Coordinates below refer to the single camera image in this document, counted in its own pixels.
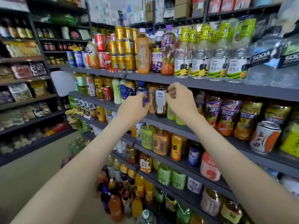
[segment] canned drink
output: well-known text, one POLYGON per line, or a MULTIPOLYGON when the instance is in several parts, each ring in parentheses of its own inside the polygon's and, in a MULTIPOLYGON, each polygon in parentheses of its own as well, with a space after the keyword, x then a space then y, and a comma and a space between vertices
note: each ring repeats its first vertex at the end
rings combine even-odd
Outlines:
POLYGON ((125 56, 125 71, 133 71, 135 70, 135 60, 133 56, 125 56))
POLYGON ((123 54, 123 41, 121 39, 116 40, 116 53, 123 54))
POLYGON ((104 100, 105 101, 111 101, 111 88, 110 86, 105 86, 103 88, 104 90, 104 100))
POLYGON ((97 46, 97 50, 99 52, 106 51, 105 36, 103 34, 101 33, 95 34, 95 45, 97 46))
POLYGON ((109 52, 104 52, 104 55, 105 55, 105 68, 106 69, 112 68, 110 53, 109 52))
POLYGON ((123 55, 116 55, 116 62, 118 64, 119 69, 125 69, 125 57, 123 55))
POLYGON ((267 154, 274 147, 280 133, 281 129, 278 124, 269 121, 259 122, 250 141, 251 149, 261 154, 267 154))
POLYGON ((81 51, 75 51, 74 56, 75 56, 75 61, 76 61, 77 67, 84 67, 82 52, 81 51))
POLYGON ((116 61, 116 55, 111 55, 111 63, 112 63, 112 68, 118 68, 118 64, 116 61))
POLYGON ((125 31, 122 26, 116 26, 115 27, 115 34, 116 34, 116 39, 122 39, 125 37, 125 31))
POLYGON ((98 52, 97 55, 99 57, 100 68, 105 68, 105 53, 104 52, 98 52))
POLYGON ((110 41, 116 41, 116 34, 110 34, 110 41))
POLYGON ((66 51, 66 56, 68 57, 68 62, 69 62, 70 67, 76 67, 74 52, 66 51))
POLYGON ((123 53, 125 55, 134 54, 134 43, 132 40, 130 40, 128 38, 123 39, 123 53))
POLYGON ((133 31, 131 27, 128 26, 125 27, 125 37, 129 39, 133 39, 133 31))
POLYGON ((97 97, 98 97, 100 100, 104 100, 104 90, 103 90, 103 88, 98 88, 98 89, 97 89, 97 97))

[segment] metal shelf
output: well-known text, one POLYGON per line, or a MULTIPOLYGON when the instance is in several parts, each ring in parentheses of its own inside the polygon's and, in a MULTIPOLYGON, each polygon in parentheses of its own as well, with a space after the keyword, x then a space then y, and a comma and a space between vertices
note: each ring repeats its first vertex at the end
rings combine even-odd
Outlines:
POLYGON ((35 117, 34 119, 32 119, 32 120, 30 120, 28 122, 25 122, 23 124, 15 125, 15 126, 12 126, 12 127, 9 127, 9 128, 5 128, 3 131, 0 131, 0 135, 6 134, 8 132, 11 132, 11 131, 14 131, 14 130, 17 130, 17 129, 20 129, 20 128, 27 127, 29 125, 35 124, 35 123, 43 121, 45 119, 52 118, 54 116, 62 115, 64 113, 65 113, 65 111, 63 110, 63 111, 56 111, 54 113, 47 114, 47 115, 45 115, 43 117, 35 117))

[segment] floor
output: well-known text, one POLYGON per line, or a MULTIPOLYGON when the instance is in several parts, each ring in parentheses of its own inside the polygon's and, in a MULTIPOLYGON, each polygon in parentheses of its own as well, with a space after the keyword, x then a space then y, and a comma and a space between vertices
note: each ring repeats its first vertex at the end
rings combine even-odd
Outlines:
MULTIPOLYGON (((0 224, 9 223, 28 200, 60 170, 60 162, 69 152, 68 142, 80 136, 74 132, 5 166, 0 167, 0 224)), ((100 198, 90 192, 74 217, 72 224, 112 224, 100 198)), ((133 224, 124 219, 121 223, 133 224)))

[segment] orange juice bottle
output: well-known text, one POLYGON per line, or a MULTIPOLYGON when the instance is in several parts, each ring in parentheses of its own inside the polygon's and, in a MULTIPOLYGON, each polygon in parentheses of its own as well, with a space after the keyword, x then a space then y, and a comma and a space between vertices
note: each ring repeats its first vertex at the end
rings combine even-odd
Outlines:
POLYGON ((154 186, 148 180, 145 180, 145 199, 149 204, 152 204, 152 200, 154 198, 154 186))
POLYGON ((139 174, 135 176, 135 195, 138 198, 143 198, 144 195, 144 177, 141 177, 139 174))
POLYGON ((110 209, 111 218, 114 222, 123 220, 123 211, 121 209, 121 199, 118 196, 112 195, 108 207, 110 209))
POLYGON ((138 73, 148 74, 150 72, 150 43, 145 35, 145 28, 140 28, 139 33, 136 40, 138 73))

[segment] bottle label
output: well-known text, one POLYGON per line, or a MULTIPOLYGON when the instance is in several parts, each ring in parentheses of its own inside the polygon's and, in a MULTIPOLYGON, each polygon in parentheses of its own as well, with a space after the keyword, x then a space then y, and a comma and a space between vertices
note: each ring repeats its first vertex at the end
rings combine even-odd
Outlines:
POLYGON ((227 219, 228 221, 230 221, 233 224, 239 223, 240 219, 242 218, 241 214, 237 214, 237 213, 229 210, 225 204, 223 204, 220 213, 225 219, 227 219))
POLYGON ((187 75, 190 60, 184 58, 183 60, 174 61, 174 75, 187 75))
POLYGON ((212 59, 208 76, 217 78, 224 77, 226 75, 226 67, 225 59, 212 59))
POLYGON ((247 75, 247 59, 230 59, 228 64, 227 78, 244 79, 247 75))

